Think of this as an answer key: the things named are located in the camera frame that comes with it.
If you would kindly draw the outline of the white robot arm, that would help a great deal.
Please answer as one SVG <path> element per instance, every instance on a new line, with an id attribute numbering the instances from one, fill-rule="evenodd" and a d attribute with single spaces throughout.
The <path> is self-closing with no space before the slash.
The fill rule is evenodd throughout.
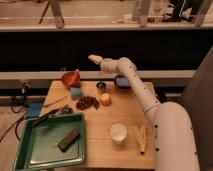
<path id="1" fill-rule="evenodd" d="M 102 72 L 127 78 L 153 128 L 155 171 L 200 171 L 193 126 L 188 112 L 176 102 L 161 103 L 139 78 L 135 64 L 126 57 L 117 60 L 89 55 Z"/>

